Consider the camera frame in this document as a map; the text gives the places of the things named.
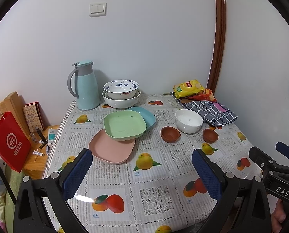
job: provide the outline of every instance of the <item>light blue thermos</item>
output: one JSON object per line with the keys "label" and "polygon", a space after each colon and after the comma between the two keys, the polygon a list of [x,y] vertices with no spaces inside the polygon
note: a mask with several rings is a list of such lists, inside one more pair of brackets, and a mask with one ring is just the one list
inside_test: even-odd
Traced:
{"label": "light blue thermos", "polygon": [[[99,103],[98,87],[96,77],[92,68],[93,62],[89,60],[73,64],[75,69],[68,76],[69,92],[77,98],[79,109],[89,110],[96,108]],[[71,77],[74,75],[75,93],[71,88]]]}

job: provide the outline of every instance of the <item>wall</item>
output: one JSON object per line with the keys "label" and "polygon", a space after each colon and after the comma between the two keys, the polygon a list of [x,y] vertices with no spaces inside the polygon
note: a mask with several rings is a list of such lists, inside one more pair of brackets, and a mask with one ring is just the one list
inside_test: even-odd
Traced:
{"label": "wall", "polygon": [[[89,4],[107,15],[89,17]],[[207,84],[215,0],[19,0],[0,22],[0,100],[18,91],[60,123],[74,99],[71,66],[93,60],[100,89],[117,78],[146,93],[197,78]]]}
{"label": "wall", "polygon": [[226,46],[215,96],[251,143],[280,164],[289,145],[289,26],[268,0],[226,0]]}

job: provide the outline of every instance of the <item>green plate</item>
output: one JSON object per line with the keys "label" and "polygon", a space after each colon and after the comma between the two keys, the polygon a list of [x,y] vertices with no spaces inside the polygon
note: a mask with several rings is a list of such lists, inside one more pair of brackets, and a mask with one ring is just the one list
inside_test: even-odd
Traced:
{"label": "green plate", "polygon": [[124,141],[140,137],[147,125],[141,114],[132,110],[116,111],[104,118],[105,132],[114,140]]}

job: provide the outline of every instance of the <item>book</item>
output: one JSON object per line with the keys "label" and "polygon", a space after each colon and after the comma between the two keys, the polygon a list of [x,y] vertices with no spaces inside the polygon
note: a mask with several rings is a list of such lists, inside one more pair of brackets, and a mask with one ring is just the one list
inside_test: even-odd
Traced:
{"label": "book", "polygon": [[44,125],[41,119],[39,102],[26,104],[23,107],[23,111],[30,132],[36,132],[36,127],[39,127],[41,132],[43,132]]}

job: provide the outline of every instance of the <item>gray handle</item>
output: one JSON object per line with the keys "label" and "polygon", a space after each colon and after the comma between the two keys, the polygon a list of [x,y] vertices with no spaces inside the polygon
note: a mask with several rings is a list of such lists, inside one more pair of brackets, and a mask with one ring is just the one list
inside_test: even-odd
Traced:
{"label": "gray handle", "polygon": [[68,79],[67,79],[67,86],[68,86],[68,89],[69,89],[69,92],[74,96],[76,97],[77,99],[79,98],[79,95],[77,93],[74,93],[72,91],[72,88],[71,88],[71,77],[73,76],[73,74],[78,71],[78,69],[73,69],[72,72],[69,74],[68,76]]}

